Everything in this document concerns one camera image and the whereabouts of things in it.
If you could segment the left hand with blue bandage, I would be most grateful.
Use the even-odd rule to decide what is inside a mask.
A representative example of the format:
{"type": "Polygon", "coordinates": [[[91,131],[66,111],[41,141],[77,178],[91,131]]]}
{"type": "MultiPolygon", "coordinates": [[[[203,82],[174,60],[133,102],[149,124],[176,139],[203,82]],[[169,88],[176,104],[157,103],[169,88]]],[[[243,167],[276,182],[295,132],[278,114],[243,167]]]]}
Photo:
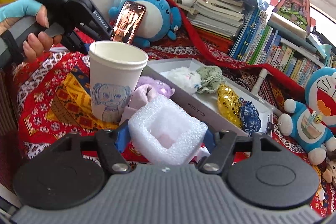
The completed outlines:
{"type": "Polygon", "coordinates": [[[35,61],[61,42],[64,29],[50,23],[47,9],[35,0],[18,0],[1,7],[1,68],[35,61]]]}

